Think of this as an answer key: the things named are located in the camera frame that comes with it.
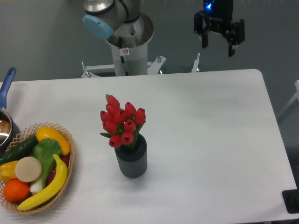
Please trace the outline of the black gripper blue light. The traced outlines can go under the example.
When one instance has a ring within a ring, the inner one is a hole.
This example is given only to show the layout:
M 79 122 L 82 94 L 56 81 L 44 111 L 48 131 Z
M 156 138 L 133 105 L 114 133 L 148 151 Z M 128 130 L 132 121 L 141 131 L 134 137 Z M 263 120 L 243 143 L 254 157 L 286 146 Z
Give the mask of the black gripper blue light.
M 203 9 L 194 15 L 194 33 L 201 39 L 202 48 L 208 47 L 208 32 L 227 35 L 228 56 L 245 40 L 245 21 L 232 22 L 233 0 L 204 0 Z

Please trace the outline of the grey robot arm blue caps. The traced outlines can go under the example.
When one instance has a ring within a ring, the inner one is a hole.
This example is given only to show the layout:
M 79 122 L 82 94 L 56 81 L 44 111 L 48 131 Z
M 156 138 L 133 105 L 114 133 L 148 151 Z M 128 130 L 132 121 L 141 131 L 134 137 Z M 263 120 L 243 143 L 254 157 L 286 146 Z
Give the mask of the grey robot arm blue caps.
M 228 42 L 228 55 L 245 40 L 245 22 L 233 21 L 232 0 L 205 0 L 194 15 L 194 32 L 202 48 L 208 46 L 208 32 L 221 34 Z M 85 0 L 83 24 L 97 38 L 117 48 L 135 48 L 150 41 L 154 33 L 151 19 L 140 11 L 138 0 Z

